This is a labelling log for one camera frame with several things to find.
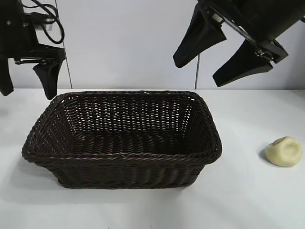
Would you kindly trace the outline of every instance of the yellow dough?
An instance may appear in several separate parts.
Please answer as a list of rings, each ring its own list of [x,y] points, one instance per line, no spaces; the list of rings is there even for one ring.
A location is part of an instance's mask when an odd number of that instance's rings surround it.
[[[293,137],[277,139],[265,149],[265,156],[272,164],[282,167],[295,166],[302,157],[301,143]]]

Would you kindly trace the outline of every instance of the white backdrop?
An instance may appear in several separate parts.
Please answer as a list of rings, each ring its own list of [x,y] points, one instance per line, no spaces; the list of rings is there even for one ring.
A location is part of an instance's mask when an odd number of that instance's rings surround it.
[[[23,2],[33,5],[30,0]],[[41,2],[55,5],[55,0]],[[196,2],[58,0],[73,87],[193,89],[197,59],[178,69],[172,55],[188,28]],[[213,73],[243,42],[228,26],[224,25],[223,30],[228,40],[201,54],[198,89],[217,89]],[[37,34],[41,43],[54,45],[42,31]],[[59,38],[57,26],[53,26],[51,35]],[[278,38],[289,53],[286,59],[274,64],[274,69],[268,73],[245,77],[221,89],[305,89],[304,37],[305,23],[298,22]],[[41,87],[32,67],[17,66],[10,61],[15,87]],[[66,62],[58,86],[70,87]]]
[[[217,89],[213,74],[226,63],[241,46],[244,38],[229,26],[223,31],[227,40],[200,55],[198,89]],[[305,89],[305,23],[297,22],[277,39],[288,52],[268,73],[247,76],[220,89]]]

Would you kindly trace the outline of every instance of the black cable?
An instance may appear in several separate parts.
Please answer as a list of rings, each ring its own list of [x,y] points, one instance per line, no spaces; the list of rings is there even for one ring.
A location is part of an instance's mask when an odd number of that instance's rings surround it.
[[[28,9],[34,9],[34,8],[38,8],[38,7],[40,7],[39,5],[36,5],[36,6],[26,6],[26,5],[24,5],[23,3],[22,3],[22,0],[18,0],[18,3],[21,5],[21,6],[23,6],[24,8],[28,8]],[[55,17],[56,18],[58,18],[58,10],[57,10],[57,8],[55,7],[55,6],[53,6],[53,5],[51,5],[51,4],[47,4],[47,3],[45,3],[45,4],[43,4],[45,7],[49,7],[49,8],[51,8],[53,11],[54,11],[54,13],[55,13]]]
[[[24,4],[21,2],[21,0],[19,0],[18,2],[19,2],[19,4],[20,4],[21,6],[23,6],[23,7],[25,7],[25,8],[34,9],[34,8],[40,7],[40,8],[42,8],[45,12],[47,12],[48,15],[49,15],[49,18],[50,18],[50,19],[53,19],[54,21],[44,21],[44,22],[40,22],[39,25],[42,27],[43,32],[45,33],[45,35],[48,37],[48,39],[49,39],[52,43],[54,43],[54,44],[61,44],[61,43],[64,41],[64,38],[65,38],[65,31],[64,31],[64,28],[63,28],[61,22],[60,22],[59,19],[58,19],[58,10],[56,9],[56,7],[54,7],[54,6],[50,5],[50,4],[42,4],[42,3],[40,3],[38,0],[31,0],[31,1],[34,2],[34,3],[36,4],[36,6],[26,6],[26,5],[24,5]],[[54,10],[55,15],[54,15],[47,7],[51,8],[52,10]],[[53,24],[53,23],[55,23],[55,22],[58,24],[59,29],[60,29],[60,31],[61,31],[61,39],[60,39],[59,41],[54,40],[54,39],[50,36],[50,34],[49,34],[48,31],[46,30],[46,28],[43,26],[44,24]]]

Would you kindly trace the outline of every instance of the rectangular basket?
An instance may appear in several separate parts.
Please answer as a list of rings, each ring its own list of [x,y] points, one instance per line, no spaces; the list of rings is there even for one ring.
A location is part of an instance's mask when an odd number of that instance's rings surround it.
[[[73,92],[57,96],[22,148],[69,188],[168,188],[192,184],[222,147],[192,92]]]

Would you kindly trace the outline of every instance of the table surface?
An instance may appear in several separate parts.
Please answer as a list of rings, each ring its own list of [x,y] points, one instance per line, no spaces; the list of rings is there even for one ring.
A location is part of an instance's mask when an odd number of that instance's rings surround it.
[[[58,90],[58,93],[71,90]],[[21,157],[49,101],[40,89],[0,98],[1,229],[303,229],[305,159],[293,168],[262,150],[290,135],[305,145],[305,91],[195,90],[223,154],[187,188],[66,189]]]

